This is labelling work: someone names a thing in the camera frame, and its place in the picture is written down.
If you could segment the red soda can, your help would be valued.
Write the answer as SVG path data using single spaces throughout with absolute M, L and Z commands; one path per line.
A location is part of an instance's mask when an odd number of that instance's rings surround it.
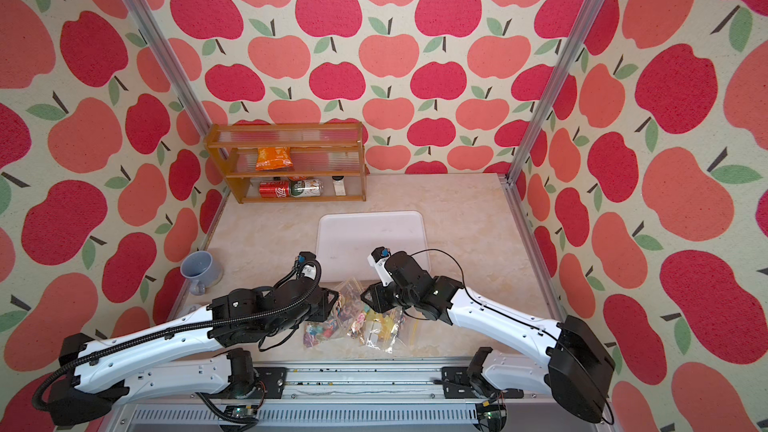
M 258 184 L 258 192 L 261 198 L 289 198 L 291 182 L 288 180 L 263 181 Z

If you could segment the grey blue mug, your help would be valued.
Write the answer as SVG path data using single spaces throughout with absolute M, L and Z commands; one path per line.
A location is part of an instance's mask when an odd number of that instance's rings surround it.
M 220 281 L 223 268 L 210 252 L 201 250 L 189 254 L 182 261 L 180 273 L 188 281 L 189 293 L 201 296 Z

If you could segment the aluminium corner post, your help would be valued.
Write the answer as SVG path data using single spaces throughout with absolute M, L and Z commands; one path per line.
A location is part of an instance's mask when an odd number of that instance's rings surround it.
M 122 1 L 136 22 L 138 30 L 144 34 L 177 98 L 186 106 L 186 111 L 189 113 L 196 130 L 204 138 L 210 130 L 211 122 L 193 91 L 180 60 L 158 25 L 149 3 L 146 0 Z
M 537 102 L 533 110 L 533 115 L 522 143 L 516 149 L 510 170 L 505 176 L 505 184 L 507 186 L 511 187 L 515 184 L 526 160 L 530 158 L 530 153 L 538 135 L 543 130 L 544 122 L 550 113 L 554 111 L 554 102 L 564 86 L 572 64 L 577 61 L 581 52 L 586 51 L 586 37 L 591 31 L 604 2 L 605 0 L 583 1 L 571 31 L 563 43 L 561 52 L 558 54 L 556 65 L 544 89 L 542 98 Z

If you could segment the wooden shelf rack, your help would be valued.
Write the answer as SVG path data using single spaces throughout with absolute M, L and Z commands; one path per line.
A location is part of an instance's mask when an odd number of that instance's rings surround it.
M 204 146 L 240 204 L 367 199 L 357 122 L 214 125 Z

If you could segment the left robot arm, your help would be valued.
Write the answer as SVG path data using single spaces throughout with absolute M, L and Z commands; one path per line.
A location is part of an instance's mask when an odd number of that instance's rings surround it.
M 321 277 L 316 256 L 302 252 L 271 286 L 235 289 L 178 319 L 113 339 L 72 335 L 31 404 L 69 427 L 145 399 L 189 393 L 211 404 L 266 396 L 267 382 L 245 347 L 328 319 L 339 294 L 321 287 Z

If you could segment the ziploc bag of small candies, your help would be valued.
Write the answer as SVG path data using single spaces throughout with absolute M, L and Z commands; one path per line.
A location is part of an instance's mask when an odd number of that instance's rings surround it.
M 365 337 L 366 328 L 371 328 L 382 315 L 373 311 L 359 297 L 353 296 L 341 309 L 341 316 L 346 327 L 346 335 L 354 339 Z

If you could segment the left aluminium corner post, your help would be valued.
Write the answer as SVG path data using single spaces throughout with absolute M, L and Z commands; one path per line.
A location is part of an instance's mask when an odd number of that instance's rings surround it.
M 122 1 L 136 22 L 138 30 L 144 34 L 177 98 L 186 106 L 186 111 L 189 113 L 196 130 L 204 138 L 210 130 L 211 122 L 193 91 L 180 60 L 158 25 L 149 3 L 146 0 Z

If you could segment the orange snack bag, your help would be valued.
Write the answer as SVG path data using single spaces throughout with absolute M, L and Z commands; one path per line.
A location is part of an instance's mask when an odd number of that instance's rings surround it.
M 257 152 L 255 169 L 258 171 L 283 170 L 294 165 L 288 147 L 263 147 Z

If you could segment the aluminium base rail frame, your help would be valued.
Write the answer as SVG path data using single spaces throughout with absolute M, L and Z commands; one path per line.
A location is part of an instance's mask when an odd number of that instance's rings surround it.
M 520 356 L 475 359 L 263 362 L 245 398 L 187 391 L 116 407 L 104 431 L 611 431 L 594 398 L 550 389 L 544 369 Z

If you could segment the ziploc bag of yellow candies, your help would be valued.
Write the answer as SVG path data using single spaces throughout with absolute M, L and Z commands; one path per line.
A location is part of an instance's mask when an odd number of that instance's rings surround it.
M 413 350 L 417 343 L 418 325 L 418 321 L 398 308 L 385 313 L 368 310 L 360 341 L 365 347 L 387 354 Z

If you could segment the ziploc bag of colourful candies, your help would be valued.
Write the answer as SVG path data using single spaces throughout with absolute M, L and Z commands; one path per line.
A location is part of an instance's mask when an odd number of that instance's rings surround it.
M 363 293 L 363 288 L 357 279 L 350 278 L 344 282 L 336 284 L 334 289 L 339 293 L 339 297 L 333 306 L 329 317 L 324 322 L 305 323 L 303 334 L 303 345 L 305 348 L 313 348 L 329 340 L 348 337 L 341 316 L 341 309 L 353 296 L 360 298 L 360 295 Z

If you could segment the right aluminium corner post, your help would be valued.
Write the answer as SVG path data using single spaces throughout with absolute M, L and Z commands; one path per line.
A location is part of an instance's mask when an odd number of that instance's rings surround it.
M 543 130 L 544 122 L 550 113 L 554 111 L 554 102 L 564 86 L 572 64 L 577 61 L 581 52 L 586 51 L 586 37 L 591 31 L 604 2 L 605 0 L 583 1 L 571 31 L 563 43 L 561 52 L 558 54 L 556 65 L 544 89 L 542 98 L 537 102 L 533 110 L 533 115 L 522 143 L 516 149 L 510 170 L 505 176 L 505 184 L 507 186 L 511 187 L 515 184 L 526 160 L 530 158 L 530 153 L 538 135 Z

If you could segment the green soda can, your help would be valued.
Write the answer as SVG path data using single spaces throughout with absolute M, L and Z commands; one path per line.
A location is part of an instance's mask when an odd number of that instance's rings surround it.
M 303 179 L 290 182 L 290 196 L 294 198 L 320 197 L 323 183 L 318 179 Z

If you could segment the small white bottle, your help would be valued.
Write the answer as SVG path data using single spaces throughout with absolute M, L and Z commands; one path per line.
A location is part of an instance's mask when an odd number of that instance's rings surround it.
M 335 195 L 338 197 L 343 197 L 347 195 L 346 192 L 346 186 L 345 186 L 345 177 L 344 176 L 333 176 L 333 188 Z

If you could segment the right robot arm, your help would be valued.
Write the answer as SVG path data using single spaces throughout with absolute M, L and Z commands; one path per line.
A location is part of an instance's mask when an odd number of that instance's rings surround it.
M 585 422 L 613 423 L 608 392 L 615 362 L 582 319 L 569 315 L 558 322 L 506 307 L 481 296 L 462 279 L 431 276 L 404 251 L 378 247 L 368 263 L 379 280 L 361 298 L 374 311 L 415 309 L 425 320 L 473 330 L 532 360 L 532 365 L 520 366 L 493 348 L 479 348 L 467 368 L 477 393 L 548 393 Z

